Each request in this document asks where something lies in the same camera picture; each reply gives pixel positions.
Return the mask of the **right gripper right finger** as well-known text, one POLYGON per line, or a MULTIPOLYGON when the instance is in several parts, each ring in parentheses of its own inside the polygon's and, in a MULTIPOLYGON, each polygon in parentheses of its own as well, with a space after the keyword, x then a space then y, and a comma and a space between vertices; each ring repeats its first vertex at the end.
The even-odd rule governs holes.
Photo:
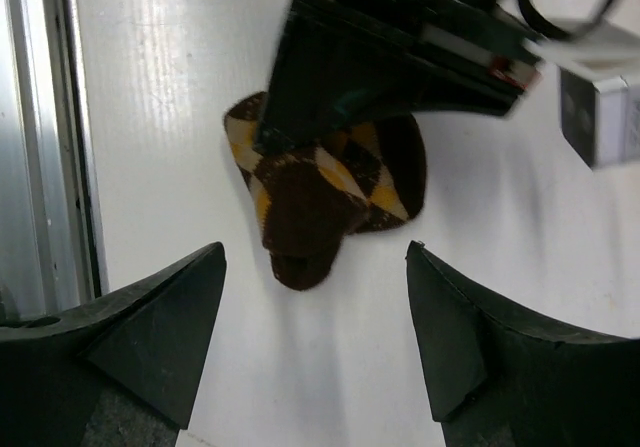
POLYGON ((635 446, 639 342, 527 308, 412 242, 411 318, 449 446, 635 446))

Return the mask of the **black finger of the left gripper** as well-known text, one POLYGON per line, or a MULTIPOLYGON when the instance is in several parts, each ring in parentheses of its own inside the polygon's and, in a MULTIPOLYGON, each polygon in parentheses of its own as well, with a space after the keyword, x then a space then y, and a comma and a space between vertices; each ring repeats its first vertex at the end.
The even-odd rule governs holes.
POLYGON ((502 117, 533 83, 534 31, 499 0, 291 0, 254 134, 286 152, 426 111, 502 117))

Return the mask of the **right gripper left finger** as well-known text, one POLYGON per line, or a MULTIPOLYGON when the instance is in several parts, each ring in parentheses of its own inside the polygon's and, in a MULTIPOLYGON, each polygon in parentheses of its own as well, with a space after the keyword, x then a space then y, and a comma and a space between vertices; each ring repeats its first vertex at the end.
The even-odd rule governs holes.
POLYGON ((226 276, 210 243, 60 313, 1 297, 5 446, 173 446, 187 429, 226 276))

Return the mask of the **brown yellow argyle sock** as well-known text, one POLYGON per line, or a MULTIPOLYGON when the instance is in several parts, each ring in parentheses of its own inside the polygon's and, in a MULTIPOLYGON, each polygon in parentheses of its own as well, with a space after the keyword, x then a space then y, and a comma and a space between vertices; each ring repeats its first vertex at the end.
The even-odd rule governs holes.
POLYGON ((264 97, 256 92, 233 105, 224 131, 275 279, 305 291, 328 277, 345 237, 397 229, 421 213, 424 140, 415 117, 402 115, 263 155, 253 136, 264 97))

